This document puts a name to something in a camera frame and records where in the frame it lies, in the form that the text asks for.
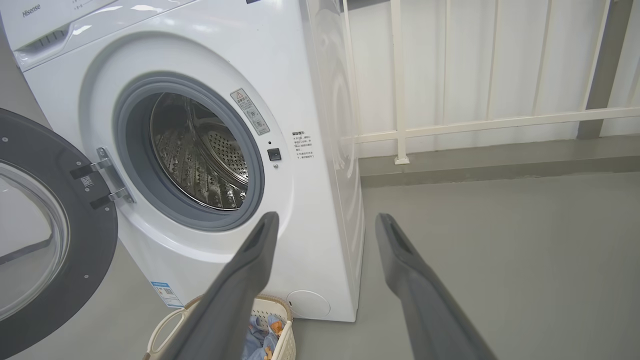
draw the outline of baseboard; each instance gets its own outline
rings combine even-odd
[[[640,136],[516,143],[360,159],[363,188],[640,171]]]

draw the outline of washing machine side panel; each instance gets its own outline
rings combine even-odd
[[[347,73],[345,22],[338,4],[332,0],[305,0],[309,32],[316,64],[314,84],[323,145],[328,149],[334,205],[344,261],[348,264],[349,287],[357,308],[360,292],[360,265],[364,244],[362,190],[356,156],[357,125],[352,108]]]

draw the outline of open door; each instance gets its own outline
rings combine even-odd
[[[0,359],[71,319],[109,269],[117,196],[98,168],[53,131],[0,109]]]

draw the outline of basket handle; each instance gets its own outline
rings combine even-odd
[[[158,325],[154,329],[153,333],[151,334],[151,337],[149,338],[149,344],[147,344],[147,352],[149,354],[157,354],[157,353],[159,353],[162,350],[162,348],[169,342],[169,340],[171,340],[171,338],[173,337],[173,333],[180,327],[180,325],[184,321],[187,311],[188,310],[184,309],[184,308],[174,310],[169,315],[165,316],[162,319],[162,321],[160,321],[158,323]],[[176,316],[180,316],[180,320],[178,321],[178,324],[176,324],[176,326],[173,328],[173,330],[171,330],[171,333],[169,333],[169,335],[167,335],[167,337],[160,344],[160,346],[157,349],[154,349],[154,343],[156,342],[158,334],[160,333],[160,331],[162,329],[164,329],[164,326],[169,321],[171,321],[173,318],[175,318]]]

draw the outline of white railing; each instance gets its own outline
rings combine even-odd
[[[554,16],[552,11],[552,0],[547,0],[547,14],[545,19],[545,27],[543,33],[543,42],[540,53],[540,65],[538,67],[538,77],[535,87],[533,106],[531,109],[531,116],[524,117],[510,117],[506,119],[494,119],[493,118],[493,104],[496,101],[494,99],[494,84],[495,84],[495,53],[497,46],[497,38],[500,34],[499,27],[499,14],[500,14],[500,0],[496,0],[494,9],[493,20],[493,44],[491,52],[491,67],[488,82],[488,96],[486,99],[486,113],[483,114],[481,119],[473,122],[454,123],[449,124],[447,122],[446,107],[444,106],[446,101],[445,91],[447,87],[447,62],[450,61],[449,57],[449,44],[450,44],[450,25],[451,25],[451,1],[446,0],[445,7],[445,44],[444,44],[444,85],[442,90],[442,118],[436,121],[435,126],[419,127],[414,129],[406,128],[405,117],[405,105],[404,105],[404,58],[403,58],[403,41],[402,41],[402,19],[401,19],[401,0],[390,0],[391,8],[391,28],[393,39],[393,61],[394,61],[394,103],[395,103],[395,116],[396,116],[396,130],[385,131],[382,133],[369,133],[360,134],[356,138],[358,143],[378,142],[384,140],[397,140],[397,158],[396,164],[406,164],[409,162],[406,156],[406,139],[417,136],[431,136],[450,133],[463,133],[467,131],[478,131],[486,129],[500,129],[505,127],[518,127],[518,126],[531,126],[541,124],[556,124],[562,122],[579,122],[584,120],[596,120],[596,119],[612,119],[621,117],[638,117],[640,116],[640,108],[631,107],[632,99],[638,93],[638,87],[640,85],[640,59],[638,60],[636,71],[633,78],[633,83],[630,88],[628,99],[625,107],[623,108],[604,108],[596,110],[587,110],[587,100],[589,99],[589,93],[591,90],[591,84],[596,70],[596,63],[598,61],[598,54],[600,52],[600,45],[602,43],[602,37],[607,22],[607,14],[609,13],[609,6],[613,0],[603,0],[602,6],[602,20],[600,21],[600,29],[596,38],[595,50],[593,52],[593,59],[589,68],[588,81],[584,88],[584,97],[580,111],[544,114],[540,115],[540,97],[541,89],[543,88],[542,82],[545,79],[545,70],[548,63],[548,51],[547,51],[547,37],[549,34],[549,27]]]

